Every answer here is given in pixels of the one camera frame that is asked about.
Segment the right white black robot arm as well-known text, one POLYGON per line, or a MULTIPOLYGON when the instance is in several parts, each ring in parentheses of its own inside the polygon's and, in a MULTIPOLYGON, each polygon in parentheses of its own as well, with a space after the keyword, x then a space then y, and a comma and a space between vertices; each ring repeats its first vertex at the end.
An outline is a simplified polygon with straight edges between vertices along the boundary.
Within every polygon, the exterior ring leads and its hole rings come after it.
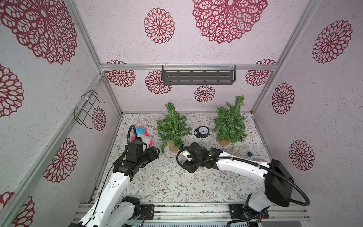
POLYGON ((181 145, 178 155, 186 160, 177 163, 189 173, 194 173, 199 167, 230 171, 258 181, 263 187, 249 195, 245 202, 245 210, 257 213, 271 205, 288 207, 294 182, 291 175, 281 162, 256 162, 233 156, 221 149, 207 150, 194 142, 190 146, 181 145))

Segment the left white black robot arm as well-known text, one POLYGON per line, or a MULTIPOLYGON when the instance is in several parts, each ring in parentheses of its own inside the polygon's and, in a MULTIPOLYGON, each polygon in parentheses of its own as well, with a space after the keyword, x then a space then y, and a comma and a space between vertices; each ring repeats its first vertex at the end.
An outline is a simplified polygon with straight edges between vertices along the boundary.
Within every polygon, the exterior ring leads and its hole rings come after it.
POLYGON ((128 142, 124 153, 114 162, 111 177, 107 185, 102 187, 95 204, 78 223, 69 226, 122 227, 127 220, 137 218, 140 215, 139 199, 127 196, 119 208, 115 207, 116 203, 139 169, 159 156, 160 149, 148 147, 141 138, 128 142))

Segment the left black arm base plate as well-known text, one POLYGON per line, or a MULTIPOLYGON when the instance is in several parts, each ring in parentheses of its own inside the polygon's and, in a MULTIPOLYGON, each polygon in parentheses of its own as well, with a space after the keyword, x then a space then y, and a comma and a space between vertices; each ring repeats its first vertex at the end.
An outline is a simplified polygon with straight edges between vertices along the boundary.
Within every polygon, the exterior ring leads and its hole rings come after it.
POLYGON ((155 205, 142 204, 136 208, 137 220, 153 220, 155 213, 155 205))

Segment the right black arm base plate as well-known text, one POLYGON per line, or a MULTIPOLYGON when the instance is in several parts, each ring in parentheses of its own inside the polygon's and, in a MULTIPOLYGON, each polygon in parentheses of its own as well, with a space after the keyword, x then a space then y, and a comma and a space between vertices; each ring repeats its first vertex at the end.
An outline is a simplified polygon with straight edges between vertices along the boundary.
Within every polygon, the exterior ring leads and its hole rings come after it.
POLYGON ((231 219, 248 219, 258 214, 257 211, 245 206, 243 203, 232 203, 228 205, 231 219))

